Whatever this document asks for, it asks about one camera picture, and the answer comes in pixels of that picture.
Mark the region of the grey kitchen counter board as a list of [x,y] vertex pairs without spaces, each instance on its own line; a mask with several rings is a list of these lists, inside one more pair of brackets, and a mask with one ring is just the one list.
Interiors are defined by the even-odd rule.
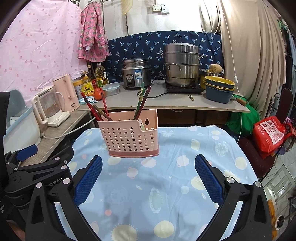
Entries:
[[[163,80],[153,82],[149,98],[145,101],[144,109],[188,109],[227,111],[235,113],[249,113],[250,110],[235,100],[227,104],[208,100],[205,94],[193,94],[193,99],[184,93],[167,93]],[[120,87],[119,94],[108,96],[106,99],[108,110],[135,110],[138,103],[137,90],[127,90]]]

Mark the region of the wooden side table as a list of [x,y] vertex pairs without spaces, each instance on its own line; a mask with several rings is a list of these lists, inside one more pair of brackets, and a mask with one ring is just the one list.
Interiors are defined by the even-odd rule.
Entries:
[[78,128],[80,122],[86,116],[88,116],[89,118],[91,117],[90,110],[86,108],[80,108],[73,111],[70,117],[65,120],[60,126],[56,128],[46,127],[43,134],[47,138],[41,138],[40,143],[37,145],[37,154],[23,161],[20,166],[30,166],[47,161],[49,156],[53,153],[53,151],[55,151],[60,142],[62,142],[62,140],[65,138],[65,136],[62,137],[62,135]]

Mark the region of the red chopstick left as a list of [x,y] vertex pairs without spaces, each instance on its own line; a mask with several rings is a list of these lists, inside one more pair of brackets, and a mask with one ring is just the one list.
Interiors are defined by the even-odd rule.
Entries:
[[91,103],[88,101],[86,95],[81,92],[81,95],[85,101],[85,103],[87,104],[87,106],[89,107],[90,111],[92,112],[92,114],[94,115],[94,117],[96,118],[97,121],[103,121],[103,119],[100,117],[100,115],[98,114],[98,112],[95,110],[95,108],[91,105]]

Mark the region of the red plastic bag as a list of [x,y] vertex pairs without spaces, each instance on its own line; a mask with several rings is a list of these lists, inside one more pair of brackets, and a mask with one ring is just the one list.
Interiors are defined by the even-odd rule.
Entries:
[[254,125],[252,138],[262,159],[274,153],[292,135],[292,125],[269,116]]

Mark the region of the pink perforated utensil holder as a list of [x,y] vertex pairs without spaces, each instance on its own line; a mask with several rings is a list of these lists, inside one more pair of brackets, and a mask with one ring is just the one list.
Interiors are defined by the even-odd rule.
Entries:
[[98,121],[110,156],[120,158],[147,158],[159,154],[158,112],[144,109],[139,118],[134,111],[109,114],[111,120],[101,117]]

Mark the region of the green plastic bag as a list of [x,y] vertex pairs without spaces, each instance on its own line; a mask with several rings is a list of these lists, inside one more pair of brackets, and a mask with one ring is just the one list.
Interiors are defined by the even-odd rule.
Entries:
[[232,136],[252,135],[254,125],[261,120],[259,113],[249,104],[249,113],[232,113],[225,124],[225,130]]

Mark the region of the clear plastic food container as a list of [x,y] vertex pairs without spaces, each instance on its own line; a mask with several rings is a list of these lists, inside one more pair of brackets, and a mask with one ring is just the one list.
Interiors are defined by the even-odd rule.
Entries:
[[117,95],[120,92],[120,84],[117,82],[106,84],[102,87],[105,96]]

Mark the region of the pink floral curtain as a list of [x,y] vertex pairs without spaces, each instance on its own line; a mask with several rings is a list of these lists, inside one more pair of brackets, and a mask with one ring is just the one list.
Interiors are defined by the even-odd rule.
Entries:
[[18,90],[26,105],[43,88],[87,69],[78,59],[81,9],[70,1],[31,1],[1,40],[1,91]]

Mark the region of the pink patterned hanging apron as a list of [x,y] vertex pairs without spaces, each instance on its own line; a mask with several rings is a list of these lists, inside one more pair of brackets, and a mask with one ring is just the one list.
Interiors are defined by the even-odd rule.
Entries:
[[86,6],[81,12],[81,24],[78,58],[96,63],[104,62],[109,56],[109,50],[100,3],[91,2]]

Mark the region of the green chopstick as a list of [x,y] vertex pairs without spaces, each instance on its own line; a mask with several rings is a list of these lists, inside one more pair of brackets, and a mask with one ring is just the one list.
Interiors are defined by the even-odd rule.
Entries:
[[144,93],[145,93],[145,87],[144,87],[144,83],[142,83],[142,87],[141,87],[141,90],[140,90],[140,95],[139,95],[139,99],[138,99],[138,103],[137,103],[137,108],[136,108],[136,111],[135,111],[134,117],[133,117],[134,120],[136,119],[137,112],[139,111],[140,105],[142,103]]

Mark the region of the black induction cooktop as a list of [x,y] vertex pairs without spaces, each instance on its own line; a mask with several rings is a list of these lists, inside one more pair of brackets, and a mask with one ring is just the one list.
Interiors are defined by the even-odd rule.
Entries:
[[200,87],[199,84],[187,86],[187,87],[179,87],[173,86],[167,82],[165,82],[166,90],[168,93],[177,93],[177,94],[201,94],[204,90]]

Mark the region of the yellow basin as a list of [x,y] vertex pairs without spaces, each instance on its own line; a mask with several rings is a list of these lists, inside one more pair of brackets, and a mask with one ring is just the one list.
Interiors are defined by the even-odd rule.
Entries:
[[233,89],[235,87],[235,83],[229,79],[225,79],[219,76],[206,76],[205,82],[210,85],[215,85],[219,87]]

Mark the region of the navy floral cloth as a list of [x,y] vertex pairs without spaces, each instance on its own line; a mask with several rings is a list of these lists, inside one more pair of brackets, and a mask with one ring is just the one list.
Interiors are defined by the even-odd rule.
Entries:
[[164,46],[171,43],[188,43],[197,46],[205,55],[200,60],[200,68],[208,69],[211,64],[224,66],[221,35],[192,31],[146,32],[108,41],[109,56],[103,66],[109,82],[122,82],[122,62],[133,58],[147,58],[154,76],[165,75]]

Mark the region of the stainless steel steamer pot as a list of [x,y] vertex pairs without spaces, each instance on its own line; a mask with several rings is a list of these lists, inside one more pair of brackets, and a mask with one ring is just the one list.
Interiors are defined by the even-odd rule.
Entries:
[[196,85],[200,60],[207,57],[199,53],[199,47],[189,43],[171,43],[158,52],[164,59],[165,81],[173,87],[185,88]]

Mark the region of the wooden handled knife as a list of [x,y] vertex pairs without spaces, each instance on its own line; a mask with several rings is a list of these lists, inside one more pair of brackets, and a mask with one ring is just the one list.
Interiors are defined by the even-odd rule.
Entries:
[[230,97],[230,100],[235,100],[236,102],[240,103],[242,106],[247,106],[247,101],[244,101],[241,98],[236,98],[236,97]]

